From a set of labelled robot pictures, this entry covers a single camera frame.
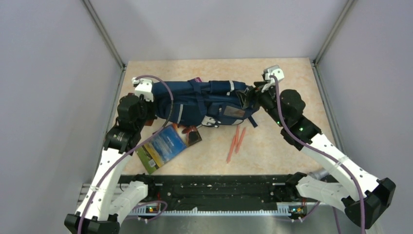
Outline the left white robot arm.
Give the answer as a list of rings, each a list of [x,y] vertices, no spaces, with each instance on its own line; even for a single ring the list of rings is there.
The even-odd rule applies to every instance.
[[[117,198],[114,193],[126,164],[141,140],[141,131],[155,117],[153,98],[132,93],[117,106],[114,126],[106,133],[98,168],[87,194],[64,225],[72,234],[117,234],[139,201],[151,201],[156,188],[149,183],[132,182]]]

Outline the navy blue backpack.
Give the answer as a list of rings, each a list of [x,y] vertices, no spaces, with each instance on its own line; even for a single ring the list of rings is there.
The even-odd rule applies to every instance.
[[[195,82],[191,79],[155,83],[152,87],[155,114],[184,126],[239,125],[247,119],[257,127],[252,115],[259,107],[242,109],[236,95],[237,90],[245,88],[251,87],[231,80]]]

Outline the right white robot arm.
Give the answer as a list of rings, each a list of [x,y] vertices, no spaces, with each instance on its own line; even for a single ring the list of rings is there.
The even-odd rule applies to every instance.
[[[334,179],[328,183],[296,173],[286,186],[292,201],[302,197],[323,202],[343,211],[362,230],[371,228],[390,206],[395,183],[380,179],[354,163],[303,114],[305,102],[293,89],[279,90],[278,85],[264,88],[263,82],[236,89],[241,105],[263,108],[282,128],[284,140],[319,163]]]

